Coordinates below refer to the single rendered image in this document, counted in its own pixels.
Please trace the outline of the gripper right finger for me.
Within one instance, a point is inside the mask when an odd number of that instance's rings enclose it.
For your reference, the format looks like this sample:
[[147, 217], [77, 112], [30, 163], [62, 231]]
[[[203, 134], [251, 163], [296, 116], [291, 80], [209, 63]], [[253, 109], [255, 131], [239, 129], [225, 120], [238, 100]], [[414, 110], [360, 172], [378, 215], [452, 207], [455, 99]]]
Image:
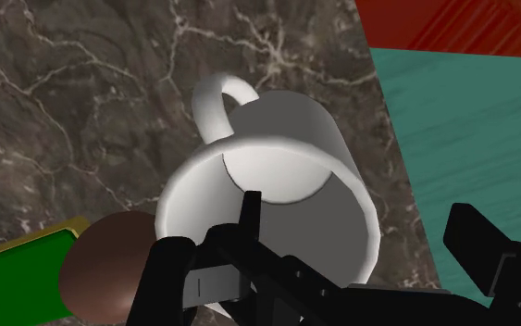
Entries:
[[472, 205], [454, 203], [443, 243], [479, 291], [492, 299], [490, 312], [521, 317], [521, 242]]

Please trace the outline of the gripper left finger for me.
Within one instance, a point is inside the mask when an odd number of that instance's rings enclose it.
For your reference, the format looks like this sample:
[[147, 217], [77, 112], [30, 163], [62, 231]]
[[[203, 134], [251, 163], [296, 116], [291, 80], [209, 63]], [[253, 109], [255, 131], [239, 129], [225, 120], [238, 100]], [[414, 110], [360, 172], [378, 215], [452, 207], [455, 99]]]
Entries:
[[342, 289], [300, 259], [279, 257], [256, 240], [259, 221], [260, 193], [247, 192], [240, 221], [212, 227], [202, 244], [182, 236], [156, 241], [126, 326], [188, 326], [184, 283], [200, 255], [230, 263], [254, 284], [254, 294], [221, 303], [241, 326], [345, 326]]

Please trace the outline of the brown round ball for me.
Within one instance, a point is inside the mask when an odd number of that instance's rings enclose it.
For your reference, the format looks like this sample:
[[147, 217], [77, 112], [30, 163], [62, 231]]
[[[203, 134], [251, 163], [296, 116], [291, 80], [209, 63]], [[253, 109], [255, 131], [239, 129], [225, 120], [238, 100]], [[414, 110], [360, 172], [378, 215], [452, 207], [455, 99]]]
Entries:
[[155, 237], [155, 216], [124, 211], [105, 216], [69, 249], [58, 290], [65, 307], [94, 324], [126, 320]]

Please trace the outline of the white mug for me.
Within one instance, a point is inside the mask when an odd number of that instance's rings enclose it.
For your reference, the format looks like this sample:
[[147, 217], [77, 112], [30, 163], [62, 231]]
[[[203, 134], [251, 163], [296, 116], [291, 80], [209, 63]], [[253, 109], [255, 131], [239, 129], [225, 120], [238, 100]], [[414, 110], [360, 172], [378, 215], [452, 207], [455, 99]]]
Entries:
[[377, 211], [324, 107], [217, 73], [196, 84], [192, 115], [203, 142], [159, 197], [158, 237], [200, 244], [211, 227], [237, 222], [244, 194], [257, 191], [263, 245], [339, 287], [368, 281], [378, 261]]

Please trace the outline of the green box with yellow rim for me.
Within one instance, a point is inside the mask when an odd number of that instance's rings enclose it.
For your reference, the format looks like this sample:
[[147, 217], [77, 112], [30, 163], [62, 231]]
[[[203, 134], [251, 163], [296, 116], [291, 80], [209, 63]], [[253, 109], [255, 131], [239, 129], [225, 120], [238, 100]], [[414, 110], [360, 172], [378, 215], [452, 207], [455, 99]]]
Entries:
[[67, 252], [89, 226], [78, 216], [0, 244], [0, 326], [38, 326], [71, 315], [58, 276]]

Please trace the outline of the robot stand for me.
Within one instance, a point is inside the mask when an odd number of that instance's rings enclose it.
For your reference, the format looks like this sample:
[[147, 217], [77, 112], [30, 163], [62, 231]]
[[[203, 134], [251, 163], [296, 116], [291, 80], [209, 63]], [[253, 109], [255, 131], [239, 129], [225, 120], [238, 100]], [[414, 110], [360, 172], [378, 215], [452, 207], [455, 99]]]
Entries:
[[372, 48], [521, 57], [521, 0], [354, 0]]

